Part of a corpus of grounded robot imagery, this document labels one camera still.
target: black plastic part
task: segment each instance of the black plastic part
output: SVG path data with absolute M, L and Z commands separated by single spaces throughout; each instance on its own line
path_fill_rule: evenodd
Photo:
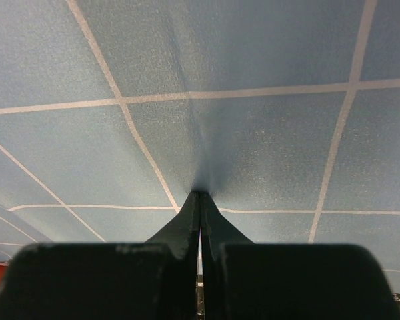
M 205 318 L 226 319 L 224 283 L 218 270 L 220 247 L 224 243 L 254 245 L 219 212 L 208 193 L 199 195 L 201 206 L 201 254 L 205 296 Z
M 195 319 L 197 197 L 144 244 L 24 248 L 0 284 L 0 319 Z
M 381 268 L 358 246 L 226 245 L 219 269 L 224 319 L 400 319 Z
M 160 319 L 166 245 L 30 245 L 0 284 L 0 319 Z
M 400 319 L 365 249 L 255 245 L 198 192 L 144 244 L 24 248 L 0 319 L 195 319 L 200 230 L 206 319 Z

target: black bracket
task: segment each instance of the black bracket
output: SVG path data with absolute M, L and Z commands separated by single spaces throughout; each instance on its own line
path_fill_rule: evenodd
M 207 193 L 145 243 L 36 244 L 0 285 L 0 319 L 400 319 L 376 260 L 354 245 L 256 245 Z

